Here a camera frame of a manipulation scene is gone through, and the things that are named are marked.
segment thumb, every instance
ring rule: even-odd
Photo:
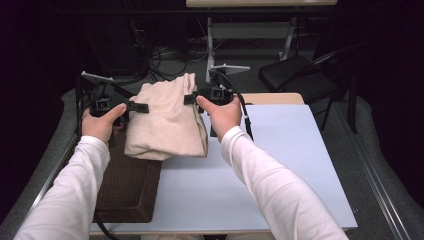
[[[118,117],[124,114],[127,109],[127,105],[125,103],[121,103],[116,107],[112,108],[109,112],[103,115],[101,118],[106,120],[108,123],[113,123]]]
[[[206,99],[203,96],[197,96],[196,101],[197,101],[197,105],[199,105],[199,107],[203,108],[203,110],[205,110],[209,114],[211,113],[211,111],[213,112],[214,109],[217,107],[215,104],[211,103],[208,99]]]

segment hand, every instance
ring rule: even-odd
[[[127,105],[121,103],[99,118],[91,116],[90,109],[86,109],[82,115],[82,135],[98,138],[108,144],[113,122],[122,116],[126,109]]]
[[[228,130],[235,126],[240,126],[241,109],[240,99],[237,96],[234,96],[233,101],[229,104],[223,106],[215,105],[203,96],[197,96],[196,100],[199,107],[209,114],[219,142],[221,142]]]

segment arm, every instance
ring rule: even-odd
[[[113,121],[126,110],[118,105],[101,118],[86,110],[83,137],[69,164],[20,227],[15,239],[88,239],[103,173],[110,155]]]
[[[246,184],[276,239],[347,239],[309,185],[241,130],[238,98],[225,106],[203,97],[197,102],[210,115],[224,159]]]

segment tan fabric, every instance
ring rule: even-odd
[[[195,74],[174,81],[143,84],[135,103],[147,103],[149,113],[130,112],[124,153],[130,157],[165,160],[175,155],[206,157],[207,133],[196,104],[184,105],[184,95],[196,90]]]

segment person's right hand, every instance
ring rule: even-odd
[[[197,96],[196,100],[199,107],[209,114],[219,142],[221,142],[228,130],[235,126],[240,126],[241,109],[240,99],[237,96],[234,96],[233,101],[229,104],[223,106],[215,105],[203,96]]]

